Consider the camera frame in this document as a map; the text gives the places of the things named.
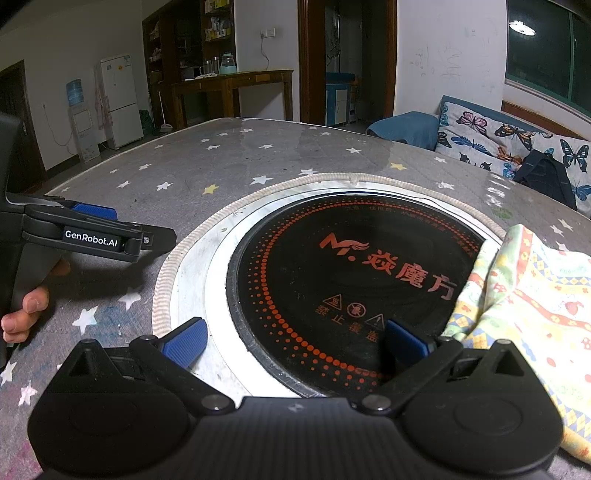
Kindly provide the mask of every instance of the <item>patterned fabric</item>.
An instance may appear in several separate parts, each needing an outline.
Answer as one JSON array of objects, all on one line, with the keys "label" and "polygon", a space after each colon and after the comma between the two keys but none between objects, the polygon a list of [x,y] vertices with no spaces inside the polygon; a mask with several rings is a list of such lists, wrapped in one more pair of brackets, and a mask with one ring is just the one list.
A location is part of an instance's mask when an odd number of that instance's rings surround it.
[{"label": "patterned fabric", "polygon": [[496,248],[482,246],[443,335],[467,348],[512,340],[562,416],[562,447],[591,463],[591,258],[522,225]]},{"label": "patterned fabric", "polygon": [[439,117],[435,151],[512,179],[530,153],[535,135],[446,102]]},{"label": "patterned fabric", "polygon": [[591,177],[587,172],[589,141],[558,135],[550,138],[539,135],[533,145],[536,150],[549,153],[564,164],[570,187],[576,197],[577,209],[591,218]]}]

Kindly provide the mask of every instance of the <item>wooden cabinet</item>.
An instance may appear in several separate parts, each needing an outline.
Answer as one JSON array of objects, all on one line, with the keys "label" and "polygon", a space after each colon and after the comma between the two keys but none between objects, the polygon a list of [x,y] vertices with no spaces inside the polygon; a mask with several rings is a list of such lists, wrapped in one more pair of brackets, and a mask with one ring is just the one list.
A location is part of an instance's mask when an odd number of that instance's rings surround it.
[{"label": "wooden cabinet", "polygon": [[[224,53],[232,53],[236,58],[233,0],[212,1],[211,5],[218,7],[207,13],[206,2],[209,0],[172,0],[142,22],[146,75],[156,127],[164,123],[159,93],[166,122],[181,128],[174,120],[170,86],[199,75],[199,67],[205,60],[218,57],[221,61]],[[206,29],[212,28],[212,24],[227,26],[225,35],[213,39],[208,35],[206,39]],[[207,96],[209,118],[223,116],[219,92],[203,95]]]}]

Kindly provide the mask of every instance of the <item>refrigerator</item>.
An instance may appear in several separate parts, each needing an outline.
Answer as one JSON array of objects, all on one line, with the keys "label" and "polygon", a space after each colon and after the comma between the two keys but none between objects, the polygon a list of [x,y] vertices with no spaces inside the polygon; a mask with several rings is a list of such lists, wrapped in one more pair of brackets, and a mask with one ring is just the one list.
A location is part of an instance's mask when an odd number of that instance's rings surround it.
[{"label": "refrigerator", "polygon": [[96,78],[108,146],[117,150],[143,138],[131,55],[101,60],[96,65]]}]

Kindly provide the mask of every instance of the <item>finger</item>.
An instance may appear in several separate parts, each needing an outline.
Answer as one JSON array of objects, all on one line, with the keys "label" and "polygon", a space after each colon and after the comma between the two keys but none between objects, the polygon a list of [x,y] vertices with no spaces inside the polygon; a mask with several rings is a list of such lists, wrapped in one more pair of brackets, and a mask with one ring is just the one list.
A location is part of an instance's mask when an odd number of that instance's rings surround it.
[{"label": "finger", "polygon": [[64,275],[70,273],[71,269],[72,268],[70,267],[70,262],[68,262],[68,260],[66,260],[65,258],[60,258],[60,261],[56,264],[55,267],[53,267],[53,270],[51,271],[50,275],[55,275],[56,277],[63,277]]},{"label": "finger", "polygon": [[6,333],[2,334],[6,343],[23,343],[29,337],[29,330],[20,333]]},{"label": "finger", "polygon": [[2,318],[2,330],[9,335],[26,332],[35,325],[40,315],[40,312],[28,314],[23,310],[9,313]]},{"label": "finger", "polygon": [[49,305],[49,290],[45,285],[37,287],[25,295],[22,309],[26,313],[42,312]]}]

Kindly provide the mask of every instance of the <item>broom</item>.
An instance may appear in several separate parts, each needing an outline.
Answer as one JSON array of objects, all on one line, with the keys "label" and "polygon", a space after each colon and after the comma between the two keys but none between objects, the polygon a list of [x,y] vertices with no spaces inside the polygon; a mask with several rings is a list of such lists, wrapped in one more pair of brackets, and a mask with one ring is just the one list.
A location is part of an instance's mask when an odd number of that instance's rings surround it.
[{"label": "broom", "polygon": [[162,106],[162,95],[160,95],[160,92],[158,92],[158,97],[160,98],[160,109],[162,110],[162,121],[164,122],[160,127],[160,133],[167,134],[173,131],[173,126],[166,123],[166,119],[164,118],[164,107]]}]

